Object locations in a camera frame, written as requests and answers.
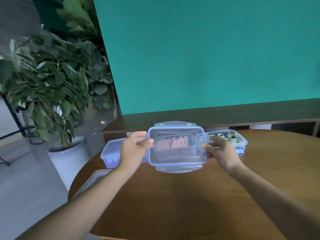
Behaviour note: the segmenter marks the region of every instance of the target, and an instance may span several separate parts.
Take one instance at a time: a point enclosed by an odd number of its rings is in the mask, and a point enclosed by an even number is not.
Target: person's left hand
[[[132,174],[138,169],[146,150],[153,146],[153,139],[148,139],[140,144],[146,134],[146,131],[136,131],[123,141],[118,168],[129,170]]]

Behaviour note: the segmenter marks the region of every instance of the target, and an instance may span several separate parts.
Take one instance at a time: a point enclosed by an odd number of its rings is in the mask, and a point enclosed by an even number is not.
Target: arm
[[[99,219],[101,214],[141,164],[152,139],[136,145],[146,131],[132,133],[122,144],[120,163],[98,183],[79,194],[70,202],[51,212],[30,227],[17,240],[80,240]]]
[[[320,239],[319,216],[248,169],[230,142],[220,137],[211,140],[201,146],[246,189],[287,239]]]

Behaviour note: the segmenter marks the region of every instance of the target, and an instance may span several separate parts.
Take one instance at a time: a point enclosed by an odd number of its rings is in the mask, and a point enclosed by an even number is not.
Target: hand
[[[146,150],[153,146],[153,139],[143,142],[145,138],[142,136],[146,134],[146,131],[136,131],[123,141],[118,168],[129,170],[132,174],[138,169]]]
[[[210,136],[210,140],[213,142],[202,143],[201,147],[210,153],[208,158],[215,158],[227,173],[232,174],[238,167],[245,167],[229,141],[218,136]]]

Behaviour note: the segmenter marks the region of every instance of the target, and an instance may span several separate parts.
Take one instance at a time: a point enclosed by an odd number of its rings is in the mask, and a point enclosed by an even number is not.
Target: potted plant
[[[57,136],[48,155],[67,189],[90,159],[86,140],[75,137],[73,124],[92,100],[88,78],[100,79],[107,73],[95,49],[88,40],[72,43],[42,30],[24,43],[11,40],[10,55],[0,60],[2,92],[13,108],[28,110],[39,138],[48,141],[51,133]]]
[[[98,109],[114,107],[114,118],[118,117],[118,99],[113,83],[106,49],[99,27],[97,13],[93,0],[63,0],[63,8],[57,9],[58,15],[66,21],[70,33],[76,35],[79,42],[92,42],[91,53],[95,71],[104,69],[105,72],[95,72],[88,77],[89,93]]]

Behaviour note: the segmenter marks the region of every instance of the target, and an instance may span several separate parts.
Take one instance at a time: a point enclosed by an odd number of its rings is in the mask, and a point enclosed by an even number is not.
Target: transparent plastic container
[[[107,168],[115,168],[120,161],[120,147],[122,146],[125,138],[110,140],[104,147],[100,158],[104,161]],[[146,153],[142,159],[142,163],[148,161],[148,154]]]
[[[245,153],[245,149],[246,149],[246,145],[248,145],[248,141],[235,130],[226,129],[226,130],[211,131],[207,133],[208,135],[217,135],[220,133],[224,134],[224,136],[228,134],[235,135],[237,137],[237,142],[233,143],[232,145],[235,147],[235,150],[237,151],[238,155],[243,155]]]
[[[100,179],[102,179],[104,176],[106,176],[108,173],[110,173],[112,169],[102,169],[95,171],[90,178],[81,186],[81,188],[74,194],[73,197],[80,194],[81,192],[84,192],[86,189],[97,183]]]
[[[158,123],[148,130],[148,138],[154,139],[154,147],[148,150],[148,161],[158,171],[190,172],[202,168],[208,160],[206,151],[200,146],[208,136],[194,123]]]

